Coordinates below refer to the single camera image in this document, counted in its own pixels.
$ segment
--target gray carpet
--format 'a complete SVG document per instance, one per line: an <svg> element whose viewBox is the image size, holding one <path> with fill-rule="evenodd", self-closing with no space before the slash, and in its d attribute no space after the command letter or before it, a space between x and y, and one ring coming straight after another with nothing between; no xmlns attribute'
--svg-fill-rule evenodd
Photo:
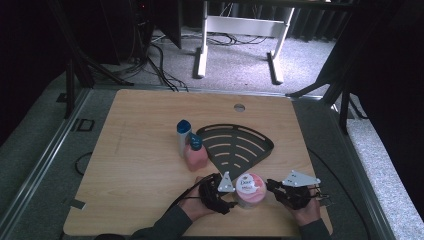
<svg viewBox="0 0 424 240"><path fill-rule="evenodd" d="M265 61L266 52L273 49L275 42L274 39L266 39L263 43L256 45L231 47L210 45L207 76L204 79L193 78L195 52L200 45L200 40L183 40L182 50L178 50L167 40L158 45L164 50L164 70L184 81L191 91L203 89L230 93L234 91L252 94L260 92L260 94L281 96L313 83L334 46L334 42L305 43L301 40L288 39L282 54L285 83L276 86L271 82L268 64ZM156 49L150 49L150 56L155 62L159 62ZM119 67L108 67L111 70L118 70L129 66L124 64ZM127 80L136 84L134 88L162 86L159 88L166 90L158 77L150 72L152 69L146 66L145 71ZM91 91L88 101L78 115L79 119L95 120L93 131L68 133L43 181L10 232L8 239L58 239L60 237L69 211L69 201L73 199L81 181L81 176L74 169L74 163L80 156L93 150L113 96L119 88L121 87L110 80L98 80L98 84ZM64 92L63 75L46 89L20 127L0 149L2 192L0 214L2 215L19 193L22 183L41 157L43 149L49 144L55 130L63 122L64 104L55 102L61 92ZM324 92L325 87L317 89L311 95L322 96ZM337 173L337 177L348 189L349 195L364 215L365 225L370 229L372 239L378 239L349 163L345 160L352 158L343 143L349 140L340 137L335 122L329 121L336 113L329 106L324 106L315 100L295 101L294 106L307 146ZM333 204L329 206L328 211L334 227L333 238L366 239L365 226L345 192L317 156L311 154L311 159L317 175L323 181L323 191L331 195ZM89 157L81 159L84 163L88 161ZM92 239L68 236L64 238Z"/></svg>

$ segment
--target table surface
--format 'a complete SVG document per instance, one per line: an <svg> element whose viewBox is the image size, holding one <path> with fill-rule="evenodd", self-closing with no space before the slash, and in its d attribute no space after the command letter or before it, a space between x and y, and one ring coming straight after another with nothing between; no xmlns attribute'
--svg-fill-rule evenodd
<svg viewBox="0 0 424 240"><path fill-rule="evenodd" d="M245 111L234 106L243 104ZM315 176L291 101L283 97L120 90L112 104L78 189L80 210L71 207L64 231L72 236L132 234L150 227L169 205L194 184L196 176L178 155L176 124L187 119L193 132L230 123L254 129L274 142L270 156L248 172L283 180L291 170ZM327 210L322 218L332 232ZM227 215L196 221L186 236L295 236L290 213L267 192L253 209L236 206Z"/></svg>

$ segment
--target container lid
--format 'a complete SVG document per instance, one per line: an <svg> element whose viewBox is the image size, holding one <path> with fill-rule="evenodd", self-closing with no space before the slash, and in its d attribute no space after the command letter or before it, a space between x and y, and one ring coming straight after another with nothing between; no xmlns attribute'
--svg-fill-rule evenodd
<svg viewBox="0 0 424 240"><path fill-rule="evenodd" d="M190 133L189 136L190 136L190 147L191 147L191 149L193 149L195 151L200 150L202 148L202 144L203 144L202 138L197 136L194 133Z"/></svg>
<svg viewBox="0 0 424 240"><path fill-rule="evenodd" d="M177 132L178 133L186 133L186 132L188 132L189 130L191 129L191 124L187 121L187 120L185 120L185 119L183 119L183 120L181 120L178 124L177 124Z"/></svg>

